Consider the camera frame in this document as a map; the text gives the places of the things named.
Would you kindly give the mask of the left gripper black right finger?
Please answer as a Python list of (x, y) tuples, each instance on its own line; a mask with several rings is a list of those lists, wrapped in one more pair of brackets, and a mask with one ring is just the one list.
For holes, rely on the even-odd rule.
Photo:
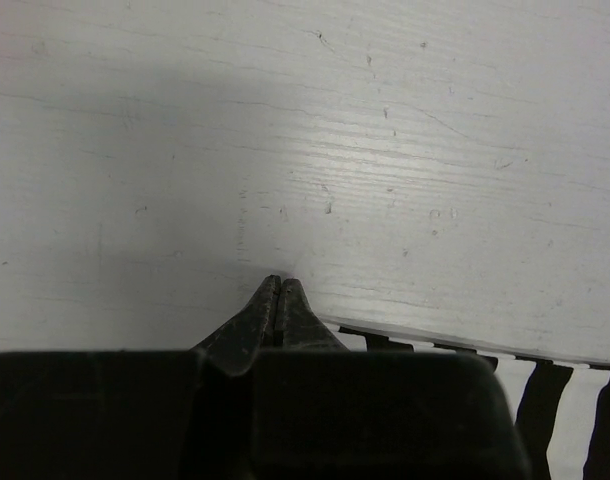
[(250, 460), (260, 479), (527, 479), (488, 361), (351, 351), (283, 282), (274, 347), (253, 363)]

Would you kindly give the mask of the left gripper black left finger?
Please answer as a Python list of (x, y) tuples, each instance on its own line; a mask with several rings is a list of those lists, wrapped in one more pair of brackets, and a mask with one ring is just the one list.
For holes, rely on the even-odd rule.
[(188, 350), (0, 353), (0, 479), (176, 478), (194, 401), (244, 376), (279, 279)]

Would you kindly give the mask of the black white striped tank top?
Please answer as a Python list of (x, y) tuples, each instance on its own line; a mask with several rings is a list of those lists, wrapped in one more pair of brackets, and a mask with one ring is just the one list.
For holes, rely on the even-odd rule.
[(610, 364), (462, 339), (336, 326), (367, 351), (357, 413), (395, 478), (610, 479)]

